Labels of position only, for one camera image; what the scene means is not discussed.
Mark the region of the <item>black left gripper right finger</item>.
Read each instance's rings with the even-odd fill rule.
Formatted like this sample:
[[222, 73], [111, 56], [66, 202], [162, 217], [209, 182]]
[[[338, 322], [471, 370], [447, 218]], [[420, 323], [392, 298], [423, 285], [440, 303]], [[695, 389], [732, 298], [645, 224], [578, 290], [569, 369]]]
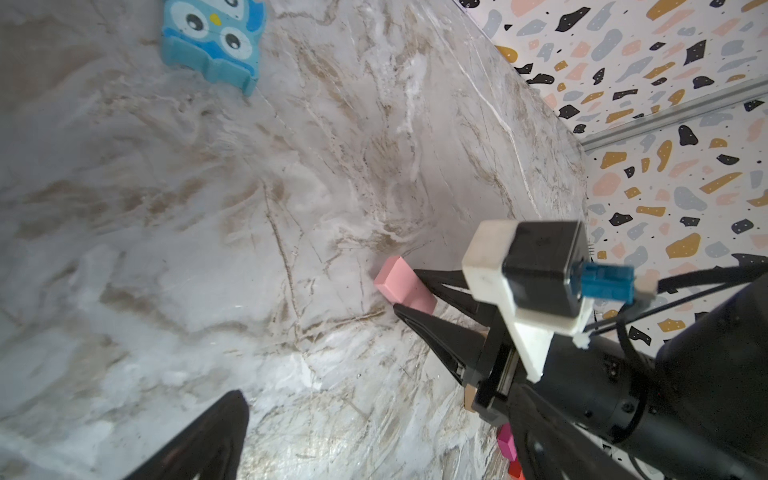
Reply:
[[508, 419], [527, 479], [632, 479], [526, 384], [508, 395]]

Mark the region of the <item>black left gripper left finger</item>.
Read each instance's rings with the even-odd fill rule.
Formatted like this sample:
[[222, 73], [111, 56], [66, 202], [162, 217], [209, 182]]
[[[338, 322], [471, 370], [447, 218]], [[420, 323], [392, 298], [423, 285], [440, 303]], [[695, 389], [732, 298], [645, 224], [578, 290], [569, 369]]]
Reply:
[[235, 479], [249, 422], [243, 393], [224, 394], [130, 479]]

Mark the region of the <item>natural wood block marked 58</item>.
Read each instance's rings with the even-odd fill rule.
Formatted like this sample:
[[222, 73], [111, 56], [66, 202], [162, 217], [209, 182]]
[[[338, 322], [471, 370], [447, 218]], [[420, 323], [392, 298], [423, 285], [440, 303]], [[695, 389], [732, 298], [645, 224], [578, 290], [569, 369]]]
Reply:
[[475, 413], [474, 401], [477, 395], [477, 388], [473, 385], [466, 385], [464, 387], [463, 407], [468, 412]]

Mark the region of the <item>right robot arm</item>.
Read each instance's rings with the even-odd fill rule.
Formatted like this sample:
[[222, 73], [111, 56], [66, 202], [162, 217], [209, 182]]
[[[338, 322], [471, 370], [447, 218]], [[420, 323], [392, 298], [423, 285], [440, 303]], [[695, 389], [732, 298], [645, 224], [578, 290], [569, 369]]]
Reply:
[[522, 347], [499, 310], [475, 301], [458, 271], [422, 270], [430, 290], [481, 325], [464, 328], [399, 304], [453, 378], [473, 386], [472, 405], [509, 425], [528, 479], [633, 479], [642, 465], [668, 479], [763, 479], [767, 475], [767, 268], [713, 268], [664, 279], [669, 292], [732, 296], [665, 342], [638, 352], [623, 307], [616, 339], [593, 324], [586, 348], [555, 336], [541, 379], [531, 382]]

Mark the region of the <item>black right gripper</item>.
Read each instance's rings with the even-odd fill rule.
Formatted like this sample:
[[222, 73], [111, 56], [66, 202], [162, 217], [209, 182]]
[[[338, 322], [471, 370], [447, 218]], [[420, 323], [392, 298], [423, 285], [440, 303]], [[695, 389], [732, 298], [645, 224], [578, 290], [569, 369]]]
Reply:
[[[491, 327], [498, 309], [474, 299], [461, 270], [415, 270], [438, 299], [483, 327]], [[480, 333], [405, 306], [395, 315], [413, 330], [459, 384], [470, 369], [476, 388], [471, 407], [494, 427], [510, 421], [509, 391], [528, 385], [570, 422], [613, 444], [649, 443], [654, 438], [651, 383], [624, 358], [619, 345], [594, 339], [587, 350], [569, 337], [555, 336], [544, 374], [531, 383], [514, 354], [510, 337], [499, 328]]]

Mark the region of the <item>pink rectangular block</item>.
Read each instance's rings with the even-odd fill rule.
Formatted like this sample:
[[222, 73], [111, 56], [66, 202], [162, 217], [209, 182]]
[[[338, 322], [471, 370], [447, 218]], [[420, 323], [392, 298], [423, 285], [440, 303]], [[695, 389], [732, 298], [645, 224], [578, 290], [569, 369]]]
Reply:
[[389, 257], [384, 262], [374, 285], [392, 305], [402, 304], [427, 314], [435, 311], [436, 297], [400, 256]]

